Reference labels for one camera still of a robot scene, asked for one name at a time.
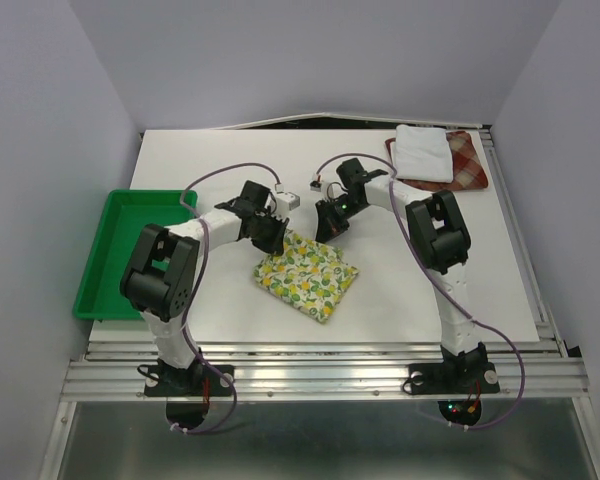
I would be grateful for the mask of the yellow floral skirt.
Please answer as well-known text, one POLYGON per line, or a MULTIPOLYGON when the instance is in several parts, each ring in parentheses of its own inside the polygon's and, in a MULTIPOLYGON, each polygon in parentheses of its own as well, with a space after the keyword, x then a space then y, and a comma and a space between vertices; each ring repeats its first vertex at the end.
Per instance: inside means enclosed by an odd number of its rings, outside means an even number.
POLYGON ((358 275, 341 249, 290 229, 283 253, 266 256, 253 269, 259 287, 319 324, 328 323, 358 275))

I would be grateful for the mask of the white skirt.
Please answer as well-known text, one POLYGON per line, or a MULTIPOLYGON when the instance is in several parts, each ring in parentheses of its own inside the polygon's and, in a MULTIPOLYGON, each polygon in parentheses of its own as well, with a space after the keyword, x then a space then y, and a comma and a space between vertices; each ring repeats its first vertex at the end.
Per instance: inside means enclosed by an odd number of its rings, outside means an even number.
POLYGON ((400 179, 440 183, 453 180, 452 152, 442 128, 398 125, 392 160, 400 179))

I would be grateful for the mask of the red plaid skirt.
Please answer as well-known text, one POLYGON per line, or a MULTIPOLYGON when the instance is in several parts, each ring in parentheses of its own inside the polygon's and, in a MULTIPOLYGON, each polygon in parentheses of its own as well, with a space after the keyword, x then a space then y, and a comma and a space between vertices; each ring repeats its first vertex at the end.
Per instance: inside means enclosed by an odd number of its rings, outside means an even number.
MULTIPOLYGON (((462 130, 445 131, 453 158, 453 180, 450 183, 440 183, 398 179, 411 187, 431 192, 443 189, 450 191, 486 189, 489 186, 488 177, 480 162, 471 135, 462 130)), ((393 166, 392 153, 395 135, 385 141, 385 147, 393 166)))

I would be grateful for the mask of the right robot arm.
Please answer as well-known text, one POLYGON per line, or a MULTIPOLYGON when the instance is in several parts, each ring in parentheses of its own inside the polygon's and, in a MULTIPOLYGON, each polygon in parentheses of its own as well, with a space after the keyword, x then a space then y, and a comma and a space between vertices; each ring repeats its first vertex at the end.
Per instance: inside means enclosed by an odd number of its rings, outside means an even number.
POLYGON ((336 174, 343 193, 331 195, 331 184, 316 172, 310 187, 316 202, 316 240, 327 243, 349 229, 349 219, 369 207, 394 214, 416 264, 434 290, 441 325, 442 360, 412 363, 403 390, 410 395, 465 393, 485 382, 491 368, 484 342, 475 331, 466 286, 471 237, 453 193, 411 187, 397 179, 393 166, 366 170, 355 156, 339 155, 336 174))

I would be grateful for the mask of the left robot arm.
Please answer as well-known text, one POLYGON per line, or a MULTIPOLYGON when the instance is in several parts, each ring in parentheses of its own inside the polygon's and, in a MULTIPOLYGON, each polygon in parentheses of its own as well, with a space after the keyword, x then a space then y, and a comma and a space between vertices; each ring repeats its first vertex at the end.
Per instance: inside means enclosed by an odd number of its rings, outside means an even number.
POLYGON ((279 256, 289 214, 299 197, 282 185, 248 181, 241 193, 199 218, 175 226, 146 225, 120 282, 120 292, 149 326, 158 348, 153 365, 141 365, 148 397, 199 396, 214 384, 187 326, 212 250, 243 239, 279 256))

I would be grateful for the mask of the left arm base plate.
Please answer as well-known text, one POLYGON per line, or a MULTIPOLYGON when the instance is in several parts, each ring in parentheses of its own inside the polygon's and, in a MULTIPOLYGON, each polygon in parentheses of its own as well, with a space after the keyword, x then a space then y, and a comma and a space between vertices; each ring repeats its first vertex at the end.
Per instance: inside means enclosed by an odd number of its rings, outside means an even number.
POLYGON ((177 369, 163 362, 141 364, 137 372, 144 378, 144 395, 149 398, 232 396, 226 380, 202 364, 177 369))

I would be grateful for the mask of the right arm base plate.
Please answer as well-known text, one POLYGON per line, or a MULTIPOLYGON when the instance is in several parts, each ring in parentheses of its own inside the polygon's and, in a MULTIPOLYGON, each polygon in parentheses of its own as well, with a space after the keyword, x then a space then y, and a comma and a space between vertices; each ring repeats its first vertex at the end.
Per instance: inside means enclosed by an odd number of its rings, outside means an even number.
POLYGON ((401 389, 415 396, 496 394, 500 384, 491 363, 469 370, 457 370, 446 363, 415 363, 408 365, 401 389))

